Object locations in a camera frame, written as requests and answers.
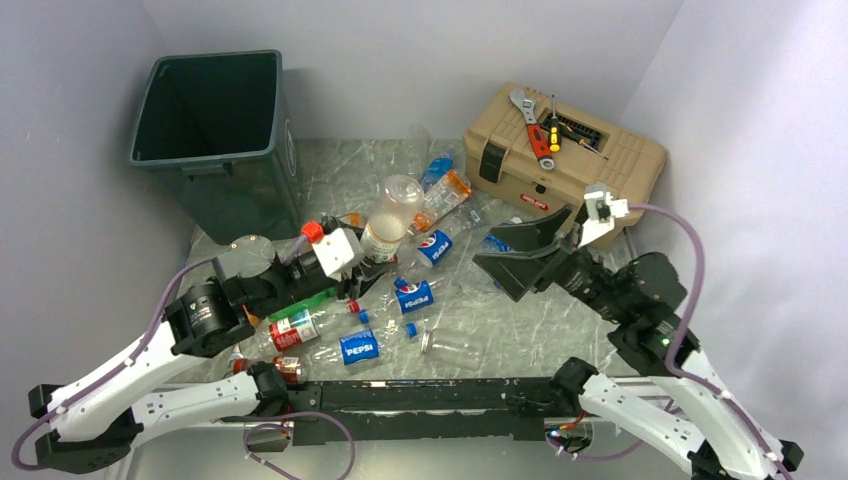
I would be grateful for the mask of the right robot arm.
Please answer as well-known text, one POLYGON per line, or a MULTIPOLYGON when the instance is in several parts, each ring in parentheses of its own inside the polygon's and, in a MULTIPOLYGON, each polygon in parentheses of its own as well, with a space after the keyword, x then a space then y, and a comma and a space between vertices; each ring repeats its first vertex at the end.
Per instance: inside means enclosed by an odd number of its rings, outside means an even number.
POLYGON ((687 221, 681 227, 695 252, 693 284, 685 288, 669 259, 649 252, 611 271, 588 250, 604 223, 586 219, 575 237, 558 229, 563 208, 526 223, 504 223, 491 234, 504 252, 474 256, 513 300, 557 285, 589 307, 614 330, 609 341, 641 377, 662 389, 679 414, 630 393, 579 358, 566 360, 551 377, 557 411, 591 413, 614 423, 662 453, 693 479, 788 479, 804 453, 795 442, 764 430, 721 381, 690 329, 704 281, 703 243, 687 221))

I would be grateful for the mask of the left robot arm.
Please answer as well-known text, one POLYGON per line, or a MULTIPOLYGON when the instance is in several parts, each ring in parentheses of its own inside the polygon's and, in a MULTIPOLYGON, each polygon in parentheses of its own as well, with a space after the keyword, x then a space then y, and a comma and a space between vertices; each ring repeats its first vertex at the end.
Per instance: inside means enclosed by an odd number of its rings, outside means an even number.
POLYGON ((391 267, 363 253, 365 232, 335 218, 306 224, 289 251, 245 235, 210 261, 213 275, 175 296, 166 290, 145 332, 66 385, 28 395, 35 468, 88 474, 172 431, 228 418, 283 422, 308 416, 282 374, 258 362, 227 378, 166 391, 172 377, 250 338, 264 318, 329 292, 355 300, 391 267))

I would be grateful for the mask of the clear ribbed plastic jar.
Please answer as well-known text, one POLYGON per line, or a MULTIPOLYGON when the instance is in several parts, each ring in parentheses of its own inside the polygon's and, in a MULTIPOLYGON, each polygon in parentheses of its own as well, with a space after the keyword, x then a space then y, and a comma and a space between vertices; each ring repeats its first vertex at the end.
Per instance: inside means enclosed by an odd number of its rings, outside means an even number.
POLYGON ((382 183, 369 219, 388 217, 409 225, 422 210, 424 196, 423 188, 415 178, 409 175, 388 176, 382 183))

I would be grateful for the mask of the white-capped blue water bottle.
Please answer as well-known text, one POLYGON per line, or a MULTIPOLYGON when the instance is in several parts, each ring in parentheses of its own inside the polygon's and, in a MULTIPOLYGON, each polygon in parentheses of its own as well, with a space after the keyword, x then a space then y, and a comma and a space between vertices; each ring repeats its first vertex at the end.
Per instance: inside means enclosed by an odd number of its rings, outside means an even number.
MULTIPOLYGON (((508 221, 502 222, 501 226, 511 224, 521 224, 523 220, 519 217, 512 217, 508 221)), ((509 253, 513 248, 499 237, 489 233, 481 242, 481 251, 483 253, 509 253)))

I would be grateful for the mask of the Starbucks latte bottle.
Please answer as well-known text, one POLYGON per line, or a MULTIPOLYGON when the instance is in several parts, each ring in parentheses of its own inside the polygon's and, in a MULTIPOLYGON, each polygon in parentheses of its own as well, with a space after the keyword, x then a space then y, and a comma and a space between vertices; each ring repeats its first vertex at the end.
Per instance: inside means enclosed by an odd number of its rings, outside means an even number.
POLYGON ((360 239, 365 256, 377 263, 390 261, 407 236, 408 228, 408 223, 393 214, 370 217, 360 239))

